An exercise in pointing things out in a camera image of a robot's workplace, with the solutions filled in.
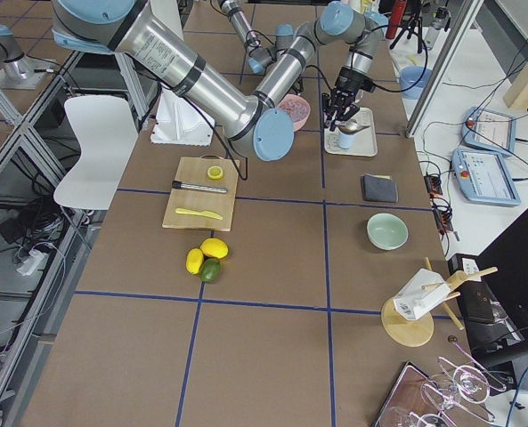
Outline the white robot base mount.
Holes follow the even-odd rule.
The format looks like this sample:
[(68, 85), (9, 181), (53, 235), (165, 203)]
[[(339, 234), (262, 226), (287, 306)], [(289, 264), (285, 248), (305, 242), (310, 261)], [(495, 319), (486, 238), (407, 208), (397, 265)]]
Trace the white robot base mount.
[[(153, 15), (183, 40), (183, 27), (175, 0), (152, 0)], [(209, 146), (213, 136), (210, 127), (215, 123), (207, 121), (184, 98), (163, 88), (156, 113), (156, 124), (151, 141), (160, 144)]]

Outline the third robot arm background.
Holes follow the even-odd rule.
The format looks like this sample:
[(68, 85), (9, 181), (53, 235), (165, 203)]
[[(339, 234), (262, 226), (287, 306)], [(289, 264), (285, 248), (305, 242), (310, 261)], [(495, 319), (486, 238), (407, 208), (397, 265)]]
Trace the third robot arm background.
[(11, 30), (0, 24), (0, 88), (34, 90), (51, 73), (51, 63), (29, 58)]

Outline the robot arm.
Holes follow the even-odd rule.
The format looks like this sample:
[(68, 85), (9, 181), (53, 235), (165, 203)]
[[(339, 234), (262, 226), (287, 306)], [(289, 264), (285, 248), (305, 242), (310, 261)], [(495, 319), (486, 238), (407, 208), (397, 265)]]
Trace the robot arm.
[(328, 97), (329, 122), (334, 125), (357, 111), (356, 94), (372, 89), (367, 73), (387, 22), (377, 12), (361, 14), (340, 1), (329, 3), (315, 22), (297, 29), (258, 87), (245, 95), (156, 17), (148, 1), (53, 2), (57, 44), (77, 51), (128, 54), (175, 95), (219, 122), (238, 154), (263, 161), (281, 159), (291, 150), (292, 121), (277, 105), (320, 47), (337, 40), (351, 46)]
[(280, 24), (276, 28), (275, 41), (264, 33), (252, 28), (240, 5), (240, 1), (218, 1), (213, 8), (226, 16), (235, 29), (248, 56), (248, 65), (255, 74), (267, 74), (273, 64), (288, 51), (296, 38), (296, 31), (289, 24)]

